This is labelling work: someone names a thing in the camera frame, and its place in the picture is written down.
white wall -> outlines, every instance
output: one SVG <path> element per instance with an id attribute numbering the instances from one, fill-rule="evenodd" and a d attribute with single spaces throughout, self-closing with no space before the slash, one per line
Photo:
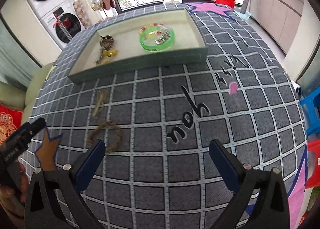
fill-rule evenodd
<path id="1" fill-rule="evenodd" d="M 58 58 L 61 49 L 44 29 L 27 0 L 7 0 L 1 14 L 21 44 L 42 65 Z"/>
<path id="2" fill-rule="evenodd" d="M 314 53 L 320 36 L 320 22 L 311 5 L 304 1 L 301 21 L 292 45 L 282 65 L 289 77 L 296 81 Z"/>

green sofa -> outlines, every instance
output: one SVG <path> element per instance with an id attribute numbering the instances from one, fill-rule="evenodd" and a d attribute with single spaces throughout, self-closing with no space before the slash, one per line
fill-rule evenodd
<path id="1" fill-rule="evenodd" d="M 52 66 L 53 63 L 50 63 L 42 67 L 34 75 L 26 92 L 0 81 L 0 104 L 12 110 L 23 111 L 21 124 L 29 121 L 36 98 Z"/>

white cabinet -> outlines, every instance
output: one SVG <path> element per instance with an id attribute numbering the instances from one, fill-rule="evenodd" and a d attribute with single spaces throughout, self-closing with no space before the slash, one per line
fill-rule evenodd
<path id="1" fill-rule="evenodd" d="M 287 53 L 300 24 L 304 0 L 251 0 L 249 12 Z"/>

red basket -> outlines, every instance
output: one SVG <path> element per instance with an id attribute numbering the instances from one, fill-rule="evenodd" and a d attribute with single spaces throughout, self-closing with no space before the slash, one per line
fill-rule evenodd
<path id="1" fill-rule="evenodd" d="M 216 0 L 217 4 L 223 4 L 230 6 L 231 9 L 235 8 L 236 0 Z"/>

red bag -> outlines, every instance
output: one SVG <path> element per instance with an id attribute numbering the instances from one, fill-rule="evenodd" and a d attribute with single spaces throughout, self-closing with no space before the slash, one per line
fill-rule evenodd
<path id="1" fill-rule="evenodd" d="M 22 113 L 0 105 L 0 144 L 20 127 Z"/>

